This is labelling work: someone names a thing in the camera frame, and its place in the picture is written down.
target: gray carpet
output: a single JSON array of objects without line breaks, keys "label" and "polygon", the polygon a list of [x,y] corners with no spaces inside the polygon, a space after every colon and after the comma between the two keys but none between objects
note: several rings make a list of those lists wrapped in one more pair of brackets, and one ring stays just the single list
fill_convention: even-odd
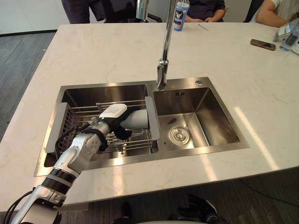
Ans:
[{"label": "gray carpet", "polygon": [[0,141],[54,34],[0,37]]},{"label": "gray carpet", "polygon": [[[54,34],[0,37],[0,139]],[[264,194],[298,204],[299,169],[243,179]],[[109,224],[129,202],[135,222],[166,220],[188,205],[188,193],[213,203],[231,224],[295,224],[299,210],[257,194],[240,180],[172,189],[91,203],[88,211],[62,212],[62,224]],[[0,213],[2,222],[4,213]]]}]

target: person's arm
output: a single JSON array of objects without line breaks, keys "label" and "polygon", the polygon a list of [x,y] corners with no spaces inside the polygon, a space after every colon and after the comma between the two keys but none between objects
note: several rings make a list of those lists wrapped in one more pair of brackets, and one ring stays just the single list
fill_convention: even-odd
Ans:
[{"label": "person's arm", "polygon": [[275,8],[272,0],[264,0],[257,12],[256,21],[272,27],[281,27],[288,23],[288,20],[282,19],[274,13]]},{"label": "person's arm", "polygon": [[185,22],[204,22],[203,20],[201,19],[193,19],[191,18],[190,16],[186,16],[186,19],[185,19]]},{"label": "person's arm", "polygon": [[205,22],[218,22],[224,17],[226,12],[224,0],[217,0],[214,11],[213,17],[206,18]]},{"label": "person's arm", "polygon": [[224,17],[225,9],[218,9],[216,10],[213,17],[206,18],[205,22],[218,22]]}]

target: white wall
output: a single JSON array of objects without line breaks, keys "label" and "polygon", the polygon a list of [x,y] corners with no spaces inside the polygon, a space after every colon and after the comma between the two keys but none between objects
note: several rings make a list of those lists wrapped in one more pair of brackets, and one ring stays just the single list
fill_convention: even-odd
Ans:
[{"label": "white wall", "polygon": [[243,22],[247,16],[251,0],[224,0],[227,12],[225,22]]},{"label": "white wall", "polygon": [[[244,21],[251,0],[225,0],[225,22]],[[166,21],[168,0],[149,0],[149,12]],[[91,22],[96,22],[91,13]],[[0,0],[0,34],[57,29],[68,24],[61,0]]]}]

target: smartphone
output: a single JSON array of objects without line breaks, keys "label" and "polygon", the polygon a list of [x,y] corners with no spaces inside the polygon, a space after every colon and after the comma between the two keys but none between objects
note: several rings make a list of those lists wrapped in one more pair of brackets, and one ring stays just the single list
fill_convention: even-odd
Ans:
[{"label": "smartphone", "polygon": [[251,39],[250,44],[253,45],[253,46],[260,47],[260,48],[266,48],[268,50],[275,50],[276,49],[276,46],[273,43],[267,43],[267,42],[258,41],[258,40],[255,40],[255,39]]}]

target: countertop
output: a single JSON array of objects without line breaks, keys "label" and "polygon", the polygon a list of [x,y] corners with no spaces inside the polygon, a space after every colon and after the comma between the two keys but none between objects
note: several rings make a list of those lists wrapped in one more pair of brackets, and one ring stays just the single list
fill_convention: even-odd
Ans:
[{"label": "countertop", "polygon": [[[84,171],[65,205],[257,175],[299,165],[299,56],[251,46],[276,28],[187,23],[172,32],[168,78],[209,77],[250,147]],[[33,177],[60,86],[155,80],[164,23],[62,25],[0,143],[0,211]]]}]

